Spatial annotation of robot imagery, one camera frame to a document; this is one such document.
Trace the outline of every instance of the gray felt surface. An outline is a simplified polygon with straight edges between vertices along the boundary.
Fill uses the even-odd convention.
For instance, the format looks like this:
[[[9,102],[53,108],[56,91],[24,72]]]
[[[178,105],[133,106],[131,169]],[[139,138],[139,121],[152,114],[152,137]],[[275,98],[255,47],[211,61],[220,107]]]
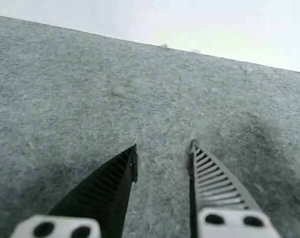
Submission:
[[[123,237],[189,237],[193,137],[300,238],[300,73],[0,17],[0,237],[134,143]]]

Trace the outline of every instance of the white wall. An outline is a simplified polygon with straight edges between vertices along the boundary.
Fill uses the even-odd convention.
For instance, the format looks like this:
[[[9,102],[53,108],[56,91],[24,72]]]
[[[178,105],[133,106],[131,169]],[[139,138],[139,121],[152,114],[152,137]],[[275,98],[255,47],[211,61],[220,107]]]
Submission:
[[[0,0],[0,15],[300,71],[300,0]]]

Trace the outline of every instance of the screw hole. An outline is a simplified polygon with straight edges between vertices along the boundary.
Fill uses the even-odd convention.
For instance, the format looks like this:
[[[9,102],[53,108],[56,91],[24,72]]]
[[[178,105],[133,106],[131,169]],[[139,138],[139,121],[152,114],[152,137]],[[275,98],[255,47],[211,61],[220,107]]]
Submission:
[[[37,238],[47,237],[54,230],[54,224],[52,222],[43,222],[33,230],[33,235]]]
[[[215,225],[221,225],[224,224],[224,219],[221,216],[210,214],[207,217],[205,217],[205,221],[207,223],[215,224]]]
[[[244,224],[246,226],[263,227],[263,222],[257,217],[245,217]]]
[[[89,227],[79,227],[72,232],[71,238],[87,238],[91,233]]]

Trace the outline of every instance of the gray carpet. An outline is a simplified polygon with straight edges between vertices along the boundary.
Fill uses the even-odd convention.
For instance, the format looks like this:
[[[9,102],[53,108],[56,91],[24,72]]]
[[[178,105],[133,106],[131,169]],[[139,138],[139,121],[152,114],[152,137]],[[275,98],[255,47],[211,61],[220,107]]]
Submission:
[[[123,237],[189,237],[194,137],[300,238],[300,73],[0,17],[0,237],[134,143]]]

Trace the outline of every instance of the ribbed gripper pad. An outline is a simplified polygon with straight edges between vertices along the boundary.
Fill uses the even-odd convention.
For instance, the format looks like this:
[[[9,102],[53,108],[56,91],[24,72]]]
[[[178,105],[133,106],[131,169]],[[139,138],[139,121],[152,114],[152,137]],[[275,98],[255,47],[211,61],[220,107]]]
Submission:
[[[197,211],[204,207],[260,210],[237,178],[196,140],[191,142],[190,158]]]

